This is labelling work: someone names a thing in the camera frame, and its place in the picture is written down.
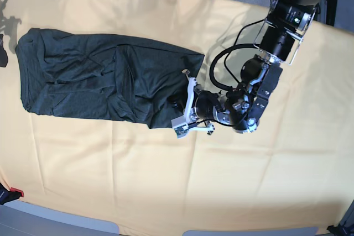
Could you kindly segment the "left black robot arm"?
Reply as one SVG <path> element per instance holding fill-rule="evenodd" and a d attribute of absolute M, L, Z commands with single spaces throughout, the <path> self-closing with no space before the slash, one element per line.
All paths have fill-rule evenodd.
<path fill-rule="evenodd" d="M 171 122 L 176 136 L 183 138 L 192 131 L 212 134 L 215 124 L 231 127 L 237 133 L 255 131 L 279 82 L 281 64 L 295 59 L 319 1 L 273 0 L 253 43 L 235 44 L 213 59 L 209 78 L 218 93 L 203 90 L 190 71 L 184 70 L 187 98 L 179 103 L 182 116 Z M 236 87 L 218 82 L 214 73 L 216 64 L 239 49 L 258 49 L 259 54 L 243 64 Z"/>

